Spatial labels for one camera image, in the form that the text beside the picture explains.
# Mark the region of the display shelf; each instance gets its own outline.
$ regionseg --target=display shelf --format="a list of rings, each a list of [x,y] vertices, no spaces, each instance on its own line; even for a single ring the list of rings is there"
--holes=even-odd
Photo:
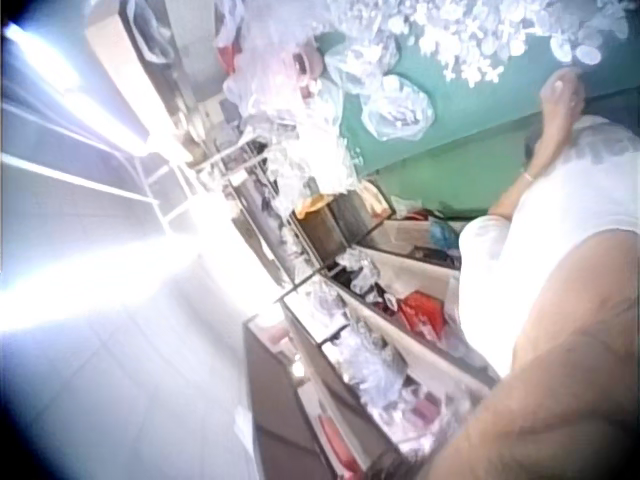
[[[414,290],[420,290],[444,301],[449,280],[456,274],[454,269],[432,265],[406,255],[365,247],[357,248],[365,252],[378,267],[378,283],[397,298],[404,298]]]
[[[475,368],[426,339],[414,335],[399,320],[384,315],[339,283],[328,280],[349,310],[366,321],[400,352],[409,366],[409,374],[434,393],[444,398],[447,391],[461,384],[482,398],[495,384],[495,380],[486,371]]]
[[[321,349],[313,344],[293,312],[286,311],[307,377],[313,382],[320,401],[336,423],[358,465],[366,470],[379,455],[396,449],[396,446],[371,418]]]
[[[322,321],[317,320],[321,314],[315,311],[304,295],[299,292],[292,292],[283,301],[297,317],[307,334],[319,345],[332,338],[349,324],[349,319],[346,316],[340,316],[332,319],[328,325],[323,325]]]
[[[313,430],[315,431],[318,442],[320,442],[320,447],[323,449],[325,455],[327,456],[329,463],[333,467],[333,470],[338,475],[340,475],[339,478],[344,477],[348,473],[348,471],[340,463],[340,460],[333,451],[333,448],[329,443],[329,439],[324,434],[322,425],[320,424],[319,417],[323,414],[323,411],[321,407],[320,396],[318,395],[315,383],[310,381],[298,388],[298,397],[300,398],[304,410],[307,413],[307,417],[309,418],[309,422],[311,422]]]

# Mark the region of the ceiling light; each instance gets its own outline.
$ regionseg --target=ceiling light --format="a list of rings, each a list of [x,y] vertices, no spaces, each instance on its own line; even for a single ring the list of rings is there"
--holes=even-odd
[[[4,34],[18,44],[31,66],[60,92],[78,88],[82,84],[73,67],[42,39],[13,23],[5,27]]]

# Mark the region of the shelf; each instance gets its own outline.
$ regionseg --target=shelf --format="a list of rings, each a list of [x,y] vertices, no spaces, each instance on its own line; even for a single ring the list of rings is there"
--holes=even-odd
[[[399,321],[365,304],[350,290],[333,280],[329,279],[329,282],[338,290],[352,313],[366,321],[400,352],[409,365],[409,374],[436,395],[444,398],[447,391],[455,390],[461,384],[482,398],[495,384],[487,372],[415,336]]]
[[[457,272],[405,255],[365,247],[357,248],[365,252],[380,270],[378,283],[397,298],[404,298],[414,290],[420,290],[444,301],[449,280]]]
[[[352,395],[324,353],[302,329],[293,312],[288,308],[285,310],[289,314],[287,321],[308,378],[313,382],[320,401],[336,423],[360,468],[366,470],[380,454],[395,449],[395,445]]]

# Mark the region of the merchandise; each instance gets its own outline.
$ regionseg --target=merchandise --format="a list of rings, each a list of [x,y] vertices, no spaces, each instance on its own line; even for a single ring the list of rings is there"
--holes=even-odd
[[[244,18],[242,0],[215,0],[217,11],[222,14],[222,26],[216,35],[216,47],[228,47],[236,38],[238,27]]]
[[[436,338],[429,340],[441,338],[445,326],[442,301],[415,290],[399,301],[399,307],[409,330],[423,335],[426,333],[428,337],[433,331]]]
[[[322,278],[316,277],[309,282],[307,296],[313,308],[330,320],[347,311],[340,294]]]
[[[347,36],[370,40],[396,15],[399,0],[328,0],[335,27]]]
[[[295,52],[331,29],[327,0],[245,0],[243,51]]]
[[[405,200],[404,198],[391,195],[391,204],[396,211],[395,217],[402,219],[412,212],[422,210],[422,200]]]
[[[431,218],[429,227],[429,239],[434,247],[448,252],[458,250],[458,232],[447,222]]]
[[[356,385],[362,401],[384,408],[398,399],[407,374],[407,364],[384,340],[375,338],[363,323],[342,332],[336,341],[340,369],[349,383]]]
[[[175,52],[171,46],[171,30],[158,23],[145,0],[127,1],[127,18],[138,48],[151,63],[171,63]]]
[[[450,325],[460,327],[460,273],[455,272],[449,279],[447,296],[444,300],[444,318]]]
[[[402,28],[402,19],[391,22],[389,28],[403,34],[418,32],[422,53],[442,63],[447,81],[460,77],[474,87],[483,80],[497,82],[509,57],[526,51],[529,35],[551,37],[551,50],[562,63],[571,62],[574,52],[581,62],[598,63],[601,52],[594,50],[600,46],[602,33],[610,31],[626,39],[625,10],[637,7],[638,2],[405,0],[401,5],[409,28]]]
[[[319,78],[313,83],[313,95],[305,100],[309,118],[327,128],[339,128],[342,121],[344,94],[331,80]]]
[[[378,140],[418,140],[435,120],[424,92],[396,75],[387,75],[369,96],[361,96],[362,122]]]
[[[358,295],[364,295],[380,279],[378,267],[362,250],[357,248],[349,248],[341,253],[336,257],[336,262],[344,265],[348,271],[358,271],[350,286],[351,290]],[[370,299],[371,303],[381,300],[379,295]]]
[[[345,92],[367,94],[379,88],[383,75],[399,57],[394,36],[381,33],[371,41],[347,40],[329,50],[324,60]]]
[[[273,207],[283,218],[289,216],[296,206],[311,194],[307,187],[309,167],[288,155],[288,143],[289,141],[282,142],[265,151],[269,159],[269,177],[277,182],[279,190]]]

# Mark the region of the plastic bag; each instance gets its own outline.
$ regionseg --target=plastic bag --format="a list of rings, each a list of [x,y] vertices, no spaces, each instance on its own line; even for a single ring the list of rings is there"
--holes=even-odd
[[[380,279],[378,267],[367,254],[357,248],[347,249],[336,257],[336,262],[344,265],[350,272],[360,270],[350,286],[351,290],[358,295],[364,295]]]
[[[440,250],[458,250],[458,232],[447,222],[431,218],[429,228],[429,239],[434,247]]]
[[[449,278],[447,295],[444,299],[444,318],[451,325],[460,327],[460,273],[455,272]]]
[[[435,120],[424,92],[408,80],[387,75],[370,96],[361,96],[362,122],[378,140],[418,140]]]
[[[422,200],[405,200],[404,198],[391,195],[391,204],[396,211],[396,218],[404,218],[410,213],[422,210]]]
[[[383,75],[399,58],[394,36],[379,34],[371,42],[347,40],[329,50],[324,61],[345,92],[369,94],[379,88]]]
[[[316,181],[318,193],[345,193],[358,186],[358,176],[346,141],[337,128],[318,122],[298,124],[300,140],[291,145],[291,154],[303,158]]]
[[[277,122],[274,118],[264,113],[245,117],[241,125],[244,130],[240,139],[241,143],[251,138],[260,138],[269,145],[275,145],[285,140],[296,140],[298,138],[295,125]]]
[[[238,27],[244,18],[244,4],[242,0],[215,0],[215,6],[223,16],[215,44],[219,48],[227,47],[235,40]]]
[[[331,29],[326,0],[245,0],[242,50],[294,51]]]
[[[347,305],[340,294],[324,279],[315,277],[309,282],[309,286],[311,305],[322,316],[334,319],[347,311]]]
[[[347,381],[358,386],[362,401],[384,408],[400,396],[407,375],[407,364],[391,346],[377,349],[353,328],[336,341],[340,351],[340,369]]]
[[[308,116],[307,121],[318,122],[329,128],[340,127],[344,94],[331,80],[320,78],[314,84],[315,95],[305,101]]]
[[[335,27],[349,37],[371,40],[398,9],[398,0],[328,0]]]
[[[269,147],[265,151],[268,158],[268,175],[278,183],[279,194],[273,207],[282,217],[287,217],[298,203],[307,198],[311,192],[307,187],[309,169],[288,155],[287,142]]]
[[[175,52],[169,42],[171,30],[158,23],[145,0],[129,0],[127,17],[136,43],[144,58],[151,63],[171,63]]]

